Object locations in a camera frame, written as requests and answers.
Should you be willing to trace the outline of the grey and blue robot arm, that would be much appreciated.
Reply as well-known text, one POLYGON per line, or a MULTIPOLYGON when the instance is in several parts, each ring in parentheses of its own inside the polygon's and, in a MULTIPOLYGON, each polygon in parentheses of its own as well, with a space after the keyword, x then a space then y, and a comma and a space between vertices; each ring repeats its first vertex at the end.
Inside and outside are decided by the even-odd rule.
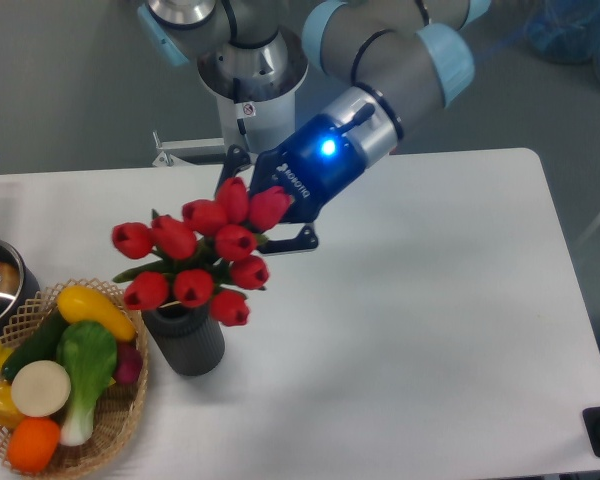
POLYGON ((148 37, 175 66, 193 64, 215 97, 222 177, 279 186, 300 226, 264 254, 316 248, 321 209, 472 82, 460 30, 486 1, 324 1, 284 26, 274 1, 145 1, 148 37))

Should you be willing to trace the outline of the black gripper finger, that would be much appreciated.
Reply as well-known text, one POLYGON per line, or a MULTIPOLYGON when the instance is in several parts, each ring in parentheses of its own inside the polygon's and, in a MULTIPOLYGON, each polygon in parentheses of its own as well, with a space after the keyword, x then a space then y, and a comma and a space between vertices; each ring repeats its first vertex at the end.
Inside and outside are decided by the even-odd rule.
POLYGON ((316 250, 319 246, 313 223, 306 223, 298 233, 287 239, 268 240, 259 247, 261 254, 289 254, 316 250))
POLYGON ((255 163, 254 156, 247 150, 238 145, 230 146, 225 155, 214 194, 219 192, 226 180, 237 177, 240 173, 253 168, 255 163))

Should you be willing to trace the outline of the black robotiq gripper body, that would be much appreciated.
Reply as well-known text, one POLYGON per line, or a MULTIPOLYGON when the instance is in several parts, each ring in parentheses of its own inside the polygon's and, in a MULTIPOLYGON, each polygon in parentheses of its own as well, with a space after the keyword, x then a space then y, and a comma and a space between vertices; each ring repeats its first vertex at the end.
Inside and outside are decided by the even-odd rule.
POLYGON ((324 205, 364 172, 366 157, 346 134, 370 117, 369 113, 356 113, 338 126, 326 114, 315 116, 276 148, 258 156, 251 193, 280 186, 292 197, 282 221, 314 221, 324 205))

